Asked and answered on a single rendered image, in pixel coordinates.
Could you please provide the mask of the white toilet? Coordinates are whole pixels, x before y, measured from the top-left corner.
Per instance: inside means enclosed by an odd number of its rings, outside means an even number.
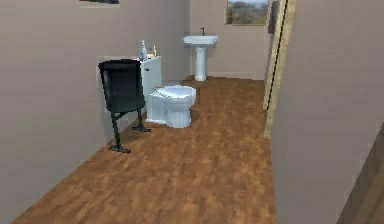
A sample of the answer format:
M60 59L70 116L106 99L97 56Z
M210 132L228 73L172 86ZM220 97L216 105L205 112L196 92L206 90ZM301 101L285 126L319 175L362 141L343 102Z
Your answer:
M196 89L183 85L163 85L161 57L141 61L146 121L171 128L186 128L191 123L190 109L196 100Z

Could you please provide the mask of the black bin on legs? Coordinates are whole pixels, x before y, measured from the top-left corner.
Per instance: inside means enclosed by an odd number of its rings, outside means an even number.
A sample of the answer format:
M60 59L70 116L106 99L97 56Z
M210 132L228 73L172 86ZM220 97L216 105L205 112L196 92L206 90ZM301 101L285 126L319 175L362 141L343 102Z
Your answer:
M117 121L129 112L138 113L138 125L133 130L150 132L143 125L141 110L145 106L141 63L134 59L115 59L98 64L106 109L110 112L116 144L111 151L129 154L121 145Z

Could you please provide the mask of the pale wooden room door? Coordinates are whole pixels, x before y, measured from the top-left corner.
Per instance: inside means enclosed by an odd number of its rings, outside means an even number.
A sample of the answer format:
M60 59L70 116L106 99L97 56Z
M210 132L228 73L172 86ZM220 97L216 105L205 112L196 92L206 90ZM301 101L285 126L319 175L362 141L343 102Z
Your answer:
M263 110L266 112L264 137L269 139L283 78L297 0L274 0L268 32L272 35L267 61Z

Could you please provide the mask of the window with landscape view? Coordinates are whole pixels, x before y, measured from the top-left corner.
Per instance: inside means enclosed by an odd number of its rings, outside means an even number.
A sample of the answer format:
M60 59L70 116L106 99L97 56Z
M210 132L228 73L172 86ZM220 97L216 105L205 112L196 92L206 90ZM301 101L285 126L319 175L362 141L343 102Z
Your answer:
M226 23L235 26L263 26L269 0L227 0Z

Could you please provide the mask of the white pedestal sink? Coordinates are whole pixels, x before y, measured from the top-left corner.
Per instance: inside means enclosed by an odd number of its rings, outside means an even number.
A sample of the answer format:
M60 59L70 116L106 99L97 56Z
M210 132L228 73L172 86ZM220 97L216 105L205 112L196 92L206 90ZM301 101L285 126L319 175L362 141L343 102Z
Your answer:
M196 50L196 81L206 80L206 52L207 47L218 41L218 36L185 36L183 42Z

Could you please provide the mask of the dark framed wall picture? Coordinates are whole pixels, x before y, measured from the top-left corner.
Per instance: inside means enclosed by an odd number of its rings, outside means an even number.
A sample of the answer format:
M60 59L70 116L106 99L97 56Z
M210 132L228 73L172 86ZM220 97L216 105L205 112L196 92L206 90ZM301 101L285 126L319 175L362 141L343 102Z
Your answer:
M94 2L94 3L100 3L100 4L120 4L120 0L78 0L82 2Z

